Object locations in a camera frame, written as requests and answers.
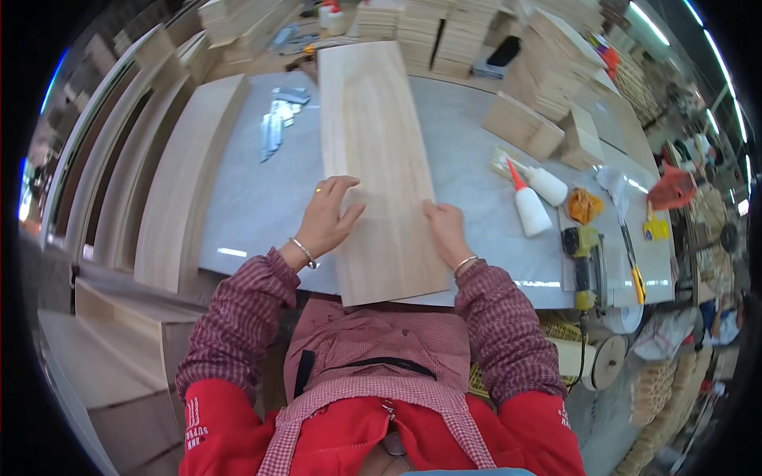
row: white table surface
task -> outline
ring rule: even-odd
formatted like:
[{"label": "white table surface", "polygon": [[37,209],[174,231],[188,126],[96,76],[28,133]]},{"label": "white table surface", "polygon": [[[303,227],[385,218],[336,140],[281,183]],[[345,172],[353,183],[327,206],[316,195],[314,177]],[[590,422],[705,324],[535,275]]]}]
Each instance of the white table surface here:
[{"label": "white table surface", "polygon": [[[469,246],[490,264],[506,269],[536,308],[573,307],[574,293],[565,290],[572,289],[573,284],[570,287],[564,283],[562,263],[568,258],[561,249],[557,211],[545,203],[553,228],[526,238],[514,204],[513,184],[489,169],[496,145],[516,151],[526,165],[539,165],[481,128],[494,95],[444,81],[409,79],[437,201],[463,210]],[[253,76],[250,82],[251,93],[219,165],[200,252],[201,268],[224,274],[233,274],[248,258],[265,254],[271,246],[277,248],[293,236],[315,184],[323,178],[317,87],[301,72]],[[280,150],[269,161],[260,163],[260,122],[269,111],[271,90],[279,86],[308,88],[312,100],[296,116],[294,124],[284,130]],[[646,281],[646,302],[672,300],[670,246],[667,241],[647,242],[642,234],[645,193],[640,187],[652,187],[656,178],[605,143],[604,154],[609,165],[619,168],[632,181],[632,186],[627,187],[627,222]],[[579,172],[555,159],[543,167],[570,188],[586,187],[604,200],[606,209],[592,225],[606,235],[610,304],[637,304],[616,210],[606,192],[594,182],[592,171]],[[317,270],[299,273],[299,288],[339,294],[333,256],[326,254],[319,262]],[[449,291],[402,302],[451,306],[455,294],[453,280]]]}]

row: glue bottle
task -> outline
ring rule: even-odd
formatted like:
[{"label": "glue bottle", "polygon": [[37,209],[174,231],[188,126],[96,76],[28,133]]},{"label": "glue bottle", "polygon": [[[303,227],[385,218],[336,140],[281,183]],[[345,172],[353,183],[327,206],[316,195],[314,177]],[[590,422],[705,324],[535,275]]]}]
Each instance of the glue bottle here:
[{"label": "glue bottle", "polygon": [[569,188],[555,175],[544,168],[527,167],[510,157],[508,157],[508,161],[519,167],[521,173],[527,176],[529,186],[544,198],[547,203],[550,203],[551,206],[558,206],[564,203]]},{"label": "glue bottle", "polygon": [[328,28],[328,13],[331,10],[333,10],[331,0],[324,0],[323,4],[318,8],[318,25],[320,28]]},{"label": "glue bottle", "polygon": [[328,13],[328,34],[332,37],[337,37],[344,34],[344,12],[334,5],[330,13]]},{"label": "glue bottle", "polygon": [[516,184],[516,207],[519,209],[521,225],[524,228],[524,234],[527,238],[532,238],[540,232],[544,232],[552,226],[548,212],[545,211],[543,203],[534,190],[527,187],[516,173],[513,164],[508,162],[511,168],[511,174],[514,176]]}]

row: orange cloth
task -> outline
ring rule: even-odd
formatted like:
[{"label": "orange cloth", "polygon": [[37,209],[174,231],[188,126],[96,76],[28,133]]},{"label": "orange cloth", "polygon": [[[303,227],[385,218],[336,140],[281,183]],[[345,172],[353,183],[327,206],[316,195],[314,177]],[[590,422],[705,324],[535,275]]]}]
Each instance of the orange cloth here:
[{"label": "orange cloth", "polygon": [[597,196],[584,188],[575,188],[566,201],[569,216],[587,225],[592,222],[598,213],[603,212],[604,203]]}]

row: silver bangle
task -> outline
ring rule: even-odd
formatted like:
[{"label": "silver bangle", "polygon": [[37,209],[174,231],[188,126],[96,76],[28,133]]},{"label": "silver bangle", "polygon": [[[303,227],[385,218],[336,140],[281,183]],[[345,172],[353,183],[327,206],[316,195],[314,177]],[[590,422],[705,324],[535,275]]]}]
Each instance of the silver bangle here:
[{"label": "silver bangle", "polygon": [[460,270],[460,268],[463,267],[464,264],[468,263],[471,260],[478,260],[478,259],[479,259],[479,256],[473,255],[473,256],[469,256],[465,260],[461,261],[460,264],[458,266],[456,266],[455,270],[453,271],[453,274],[455,275],[455,277],[458,277],[458,271]]},{"label": "silver bangle", "polygon": [[303,245],[303,244],[301,244],[301,243],[299,243],[299,241],[298,241],[296,238],[291,238],[291,237],[289,237],[288,239],[289,239],[289,241],[293,241],[293,243],[294,243],[296,246],[298,246],[298,247],[299,247],[299,249],[300,249],[300,250],[302,250],[302,252],[303,252],[304,254],[306,254],[306,255],[307,255],[307,257],[309,258],[309,263],[307,263],[307,267],[308,267],[310,270],[317,270],[317,269],[318,269],[318,266],[320,266],[320,263],[318,263],[317,261],[315,261],[315,258],[314,258],[314,257],[312,257],[312,255],[309,253],[309,251],[307,251],[307,248],[304,248],[304,245]]}]

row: person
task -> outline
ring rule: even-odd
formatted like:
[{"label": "person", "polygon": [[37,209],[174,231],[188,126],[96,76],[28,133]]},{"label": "person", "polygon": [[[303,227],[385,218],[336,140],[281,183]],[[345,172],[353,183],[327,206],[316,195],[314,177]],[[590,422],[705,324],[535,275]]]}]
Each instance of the person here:
[{"label": "person", "polygon": [[[583,474],[555,346],[508,273],[474,256],[463,214],[446,204],[424,202],[421,218],[455,273],[456,314],[310,299],[283,369],[289,403],[264,421],[254,412],[278,310],[295,305],[296,273],[361,217],[358,203],[340,213],[359,183],[321,180],[296,237],[217,286],[178,369],[180,474]],[[467,394],[469,345],[496,413]]]}]

